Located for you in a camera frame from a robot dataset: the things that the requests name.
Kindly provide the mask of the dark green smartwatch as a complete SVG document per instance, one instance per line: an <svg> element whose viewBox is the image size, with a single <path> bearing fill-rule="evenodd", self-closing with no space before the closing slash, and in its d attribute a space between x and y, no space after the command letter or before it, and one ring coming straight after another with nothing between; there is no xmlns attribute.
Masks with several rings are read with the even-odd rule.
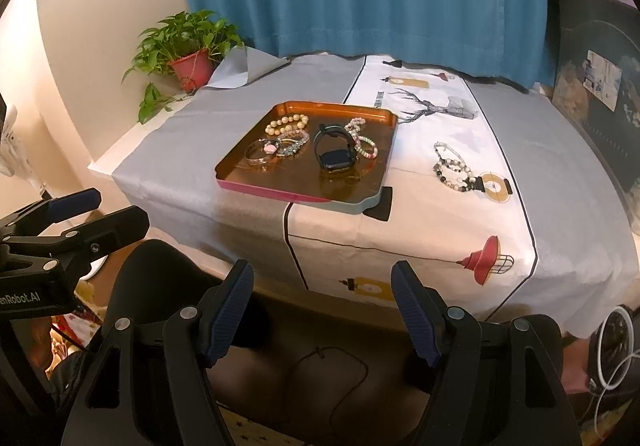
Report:
<svg viewBox="0 0 640 446"><path fill-rule="evenodd" d="M323 172L343 172L356 166L355 141L341 125L321 123L312 148Z"/></svg>

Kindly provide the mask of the white deer print runner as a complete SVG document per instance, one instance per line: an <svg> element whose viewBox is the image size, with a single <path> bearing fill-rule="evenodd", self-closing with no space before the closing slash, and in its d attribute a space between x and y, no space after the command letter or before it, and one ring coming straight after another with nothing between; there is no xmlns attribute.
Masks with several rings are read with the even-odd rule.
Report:
<svg viewBox="0 0 640 446"><path fill-rule="evenodd" d="M368 56L349 106L398 117L385 184L390 217L294 204L288 243L307 288L392 305L390 269L410 263L450 305L495 319L537 261L533 235L503 152L461 76L395 68Z"/></svg>

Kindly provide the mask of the silver bangle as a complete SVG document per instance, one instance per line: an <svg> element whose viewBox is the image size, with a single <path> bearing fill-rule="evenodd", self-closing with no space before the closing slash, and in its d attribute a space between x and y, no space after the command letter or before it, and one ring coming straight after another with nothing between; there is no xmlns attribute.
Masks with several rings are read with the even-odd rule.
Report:
<svg viewBox="0 0 640 446"><path fill-rule="evenodd" d="M277 157L280 146L277 138L255 140L245 149L244 159L249 166L265 166Z"/></svg>

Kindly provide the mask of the grey tablecloth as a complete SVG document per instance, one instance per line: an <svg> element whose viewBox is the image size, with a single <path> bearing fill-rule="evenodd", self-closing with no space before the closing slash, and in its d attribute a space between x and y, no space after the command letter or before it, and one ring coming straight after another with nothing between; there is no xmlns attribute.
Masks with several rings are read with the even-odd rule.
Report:
<svg viewBox="0 0 640 446"><path fill-rule="evenodd" d="M588 336L639 261L625 209L577 132L536 93L303 56L198 92L113 171L175 240L265 277L392 305L390 270L483 319L542 313Z"/></svg>

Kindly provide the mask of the orange metal tray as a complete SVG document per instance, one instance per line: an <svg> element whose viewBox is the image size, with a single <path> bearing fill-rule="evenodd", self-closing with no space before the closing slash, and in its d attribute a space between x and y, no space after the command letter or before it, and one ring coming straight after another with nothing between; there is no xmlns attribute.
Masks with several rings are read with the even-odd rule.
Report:
<svg viewBox="0 0 640 446"><path fill-rule="evenodd" d="M309 140L291 157L280 154L265 166L249 166L244 151L255 140L272 136L267 128L276 128L283 118L307 117L305 131ZM356 166L337 173L323 172L314 156L312 142L319 125L345 125L353 118L364 120L362 135L378 147L374 159L358 157ZM385 175L395 132L396 114L372 107L289 100L275 104L250 128L215 168L221 188L285 202L347 214L367 213L386 221L390 217L393 188L385 184Z"/></svg>

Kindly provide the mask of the green potted plant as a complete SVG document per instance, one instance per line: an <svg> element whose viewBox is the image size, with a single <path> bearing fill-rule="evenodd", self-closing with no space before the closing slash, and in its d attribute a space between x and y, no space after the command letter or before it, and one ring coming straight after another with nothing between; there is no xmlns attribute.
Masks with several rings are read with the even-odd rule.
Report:
<svg viewBox="0 0 640 446"><path fill-rule="evenodd" d="M136 54L124 78L135 71L173 76L183 93L194 94L235 47L242 47L239 28L212 10L182 12L161 19L139 34Z"/></svg>

